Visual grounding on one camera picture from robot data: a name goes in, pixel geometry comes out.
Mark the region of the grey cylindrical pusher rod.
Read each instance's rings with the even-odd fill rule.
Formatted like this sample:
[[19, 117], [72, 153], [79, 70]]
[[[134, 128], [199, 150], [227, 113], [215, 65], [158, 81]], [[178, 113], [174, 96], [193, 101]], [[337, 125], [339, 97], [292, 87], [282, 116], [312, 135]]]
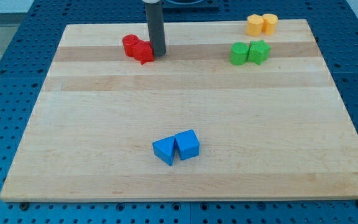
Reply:
[[157, 57], [166, 54], [165, 29], [161, 0], [144, 0], [149, 39]]

